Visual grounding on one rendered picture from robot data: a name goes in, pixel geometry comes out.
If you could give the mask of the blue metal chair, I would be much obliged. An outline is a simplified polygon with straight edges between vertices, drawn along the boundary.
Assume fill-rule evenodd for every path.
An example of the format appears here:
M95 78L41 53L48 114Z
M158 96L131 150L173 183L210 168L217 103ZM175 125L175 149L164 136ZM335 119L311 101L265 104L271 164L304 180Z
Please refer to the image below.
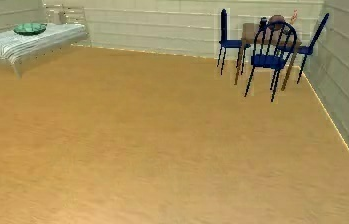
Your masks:
M244 96L248 95L256 68L272 69L270 90L271 101L276 95L280 72L285 68L292 51L297 46L297 33L294 27L284 21L274 21L261 27L254 36L254 49L251 55L251 72Z
M217 60L217 65L221 66L221 69L224 69L224 61L226 57L226 50L228 48L230 49L237 49L240 50L243 48L242 55L245 57L246 50L251 47L250 44L246 43L245 45L242 45L241 40L231 40L227 37L227 11L223 9L220 13L220 31L221 31L221 37L219 40L220 49L219 49L219 55Z
M285 80L283 82L282 89L286 88L287 81L288 81L288 79L290 77L290 74L291 74L291 68L293 67L293 64L294 64L294 61L295 61L295 58L296 58L297 54L301 54L303 56L302 64L300 66L300 70L299 70L299 73L298 73L298 79L297 79L297 82L300 82L300 79L302 77L302 72L303 72L304 66L306 64L306 59L307 59L308 56L313 54L313 52L314 52L314 45L316 44L317 40L320 37L320 34L322 33L323 29L325 28L325 25L327 23L327 20L329 19L329 16L330 16L329 13L326 13L324 15L323 19L319 23L319 26L318 26L318 28L317 28L317 30L316 30L316 32L315 32L315 34L314 34L314 36L313 36L313 38L310 41L308 46L300 45L298 48L294 48L294 49L291 49L288 46L277 47L278 51L292 52L292 59L291 59L290 65L288 66L288 69L287 69L287 72L286 72L286 77L285 77Z

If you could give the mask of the brown wooden table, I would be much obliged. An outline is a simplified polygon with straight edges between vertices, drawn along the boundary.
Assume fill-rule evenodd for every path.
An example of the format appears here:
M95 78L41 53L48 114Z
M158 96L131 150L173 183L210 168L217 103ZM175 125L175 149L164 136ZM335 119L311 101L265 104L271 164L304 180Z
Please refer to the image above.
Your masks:
M242 45L245 45L246 43L248 43L252 45L254 49L254 36L258 30L259 30L259 24L245 23L243 25L243 31L242 31L242 37L241 37ZM301 41L298 38L296 48L298 48L300 45L301 45ZM243 74L243 65L245 60L242 60L243 58L242 53L243 53L243 48L239 50L239 54L238 54L237 68L236 68L236 74L235 74L235 84L238 83L238 76ZM292 53L285 65L287 66L287 69L288 69L288 66L290 65L291 59L292 59Z

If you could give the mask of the white striped bed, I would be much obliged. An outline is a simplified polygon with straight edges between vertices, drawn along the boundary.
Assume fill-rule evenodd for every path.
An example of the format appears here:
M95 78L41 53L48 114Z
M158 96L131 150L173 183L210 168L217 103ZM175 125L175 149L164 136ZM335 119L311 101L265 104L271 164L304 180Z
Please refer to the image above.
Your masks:
M37 58L89 38L86 14L83 7L63 4L44 4L45 21L39 22L45 30L34 35L21 35L16 27L0 32L0 63L10 64L21 78L18 65L24 59Z

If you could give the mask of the green round bowl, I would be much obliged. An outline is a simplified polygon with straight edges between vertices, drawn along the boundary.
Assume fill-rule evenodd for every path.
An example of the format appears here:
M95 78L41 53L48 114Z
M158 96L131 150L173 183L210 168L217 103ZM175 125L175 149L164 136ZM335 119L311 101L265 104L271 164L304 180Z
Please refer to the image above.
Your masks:
M47 25L43 23L24 23L17 25L13 31L23 36L38 35L45 32Z

